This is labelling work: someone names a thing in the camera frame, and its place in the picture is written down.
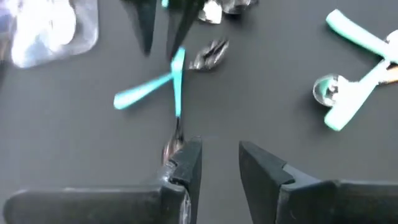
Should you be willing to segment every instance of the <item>metal piece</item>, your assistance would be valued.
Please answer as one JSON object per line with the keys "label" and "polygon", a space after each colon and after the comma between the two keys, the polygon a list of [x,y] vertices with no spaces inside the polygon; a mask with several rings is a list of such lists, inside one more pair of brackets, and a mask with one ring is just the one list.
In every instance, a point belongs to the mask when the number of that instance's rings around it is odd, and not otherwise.
{"label": "metal piece", "polygon": [[222,3],[225,14],[239,15],[258,0],[224,0]]}
{"label": "metal piece", "polygon": [[398,66],[389,68],[379,81],[379,85],[387,85],[398,82]]}
{"label": "metal piece", "polygon": [[208,71],[219,65],[225,58],[229,47],[229,40],[222,38],[213,40],[208,46],[197,54],[195,60],[190,62],[190,70]]}
{"label": "metal piece", "polygon": [[210,24],[220,24],[223,17],[223,8],[217,0],[208,0],[199,12],[198,18]]}
{"label": "metal piece", "polygon": [[166,164],[166,162],[184,145],[181,117],[177,118],[176,120],[177,126],[175,127],[174,134],[162,151],[162,164]]}
{"label": "metal piece", "polygon": [[156,0],[121,0],[144,55],[149,55],[154,39]]}
{"label": "metal piece", "polygon": [[239,170],[253,224],[398,222],[397,183],[318,180],[246,141]]}
{"label": "metal piece", "polygon": [[315,81],[312,95],[320,104],[332,107],[344,91],[351,90],[350,84],[355,85],[341,75],[327,75]]}
{"label": "metal piece", "polygon": [[4,219],[7,224],[196,224],[201,145],[201,139],[191,139],[140,185],[19,191],[6,200]]}

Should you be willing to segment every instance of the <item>clear plastic bag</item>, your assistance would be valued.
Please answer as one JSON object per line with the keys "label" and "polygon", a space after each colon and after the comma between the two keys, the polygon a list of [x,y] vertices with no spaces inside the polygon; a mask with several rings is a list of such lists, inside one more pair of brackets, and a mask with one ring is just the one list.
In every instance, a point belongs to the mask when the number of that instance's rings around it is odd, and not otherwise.
{"label": "clear plastic bag", "polygon": [[97,0],[19,0],[11,47],[28,68],[89,51],[98,40]]}
{"label": "clear plastic bag", "polygon": [[9,50],[16,9],[15,0],[0,0],[0,63],[5,61]]}

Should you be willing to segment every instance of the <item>black tool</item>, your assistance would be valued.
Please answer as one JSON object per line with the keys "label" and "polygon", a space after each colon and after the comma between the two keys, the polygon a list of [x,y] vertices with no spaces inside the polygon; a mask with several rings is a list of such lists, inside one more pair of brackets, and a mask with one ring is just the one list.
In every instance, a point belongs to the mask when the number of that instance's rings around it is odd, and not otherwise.
{"label": "black tool", "polygon": [[253,224],[398,223],[398,184],[318,180],[245,141],[239,166]]}
{"label": "black tool", "polygon": [[25,190],[8,199],[8,224],[196,224],[201,139],[193,138],[141,185]]}

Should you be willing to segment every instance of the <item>gray surface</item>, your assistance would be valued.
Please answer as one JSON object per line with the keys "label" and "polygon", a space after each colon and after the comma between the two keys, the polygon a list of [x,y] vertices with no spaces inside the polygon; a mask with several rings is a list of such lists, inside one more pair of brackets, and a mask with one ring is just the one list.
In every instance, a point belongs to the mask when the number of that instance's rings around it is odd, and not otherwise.
{"label": "gray surface", "polygon": [[[357,79],[378,57],[326,24],[335,8],[384,37],[398,27],[398,1],[274,0],[241,21],[197,22],[188,54],[214,37],[231,39],[225,64],[185,73],[187,137],[203,137],[198,223],[250,223],[238,169],[238,141],[266,148],[321,179],[398,180],[398,86],[377,89],[354,120],[334,133],[312,99],[327,73]],[[144,58],[119,1],[101,0],[98,45],[84,55],[29,70],[8,68],[0,88],[0,202],[27,187],[129,185],[155,172],[174,127],[169,84],[127,111],[113,95],[169,69],[167,21],[157,18]]]}

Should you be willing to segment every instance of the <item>shiny metal part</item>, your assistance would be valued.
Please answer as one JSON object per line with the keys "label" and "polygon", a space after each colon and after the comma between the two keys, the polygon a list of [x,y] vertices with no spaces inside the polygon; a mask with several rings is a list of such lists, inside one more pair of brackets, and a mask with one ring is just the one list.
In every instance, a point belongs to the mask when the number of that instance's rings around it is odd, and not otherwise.
{"label": "shiny metal part", "polygon": [[239,15],[250,6],[258,3],[258,0],[224,0],[222,3],[225,14]]}
{"label": "shiny metal part", "polygon": [[344,91],[351,88],[347,79],[341,75],[327,75],[315,81],[312,89],[313,97],[322,105],[332,107]]}
{"label": "shiny metal part", "polygon": [[174,155],[174,153],[182,148],[183,144],[184,135],[182,130],[181,117],[179,117],[177,118],[177,126],[175,127],[173,136],[163,148],[162,165],[166,164],[166,162]]}
{"label": "shiny metal part", "polygon": [[199,12],[198,18],[210,24],[220,24],[223,17],[223,8],[217,0],[208,0]]}
{"label": "shiny metal part", "polygon": [[189,63],[189,69],[209,71],[215,68],[225,58],[228,47],[229,40],[226,38],[213,40],[197,53],[195,60]]}

